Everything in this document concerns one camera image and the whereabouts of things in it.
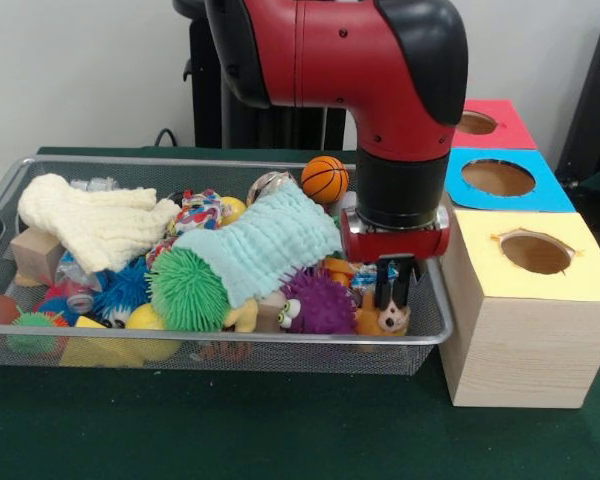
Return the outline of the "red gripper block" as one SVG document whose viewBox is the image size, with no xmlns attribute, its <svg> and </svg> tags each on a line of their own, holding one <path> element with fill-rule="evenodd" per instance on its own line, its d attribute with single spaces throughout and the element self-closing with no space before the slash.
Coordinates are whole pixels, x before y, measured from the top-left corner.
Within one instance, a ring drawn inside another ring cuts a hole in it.
<svg viewBox="0 0 600 480">
<path fill-rule="evenodd" d="M 450 238 L 450 218 L 448 210 L 439 206 L 434 222 L 426 227 L 382 230 L 365 223 L 354 207 L 347 207 L 340 212 L 340 232 L 343 252 L 350 262 L 376 263 L 375 307 L 388 308 L 393 301 L 390 258 L 403 256 L 395 261 L 395 302 L 407 303 L 411 278 L 419 276 L 416 259 L 425 260 L 445 253 Z"/>
</svg>

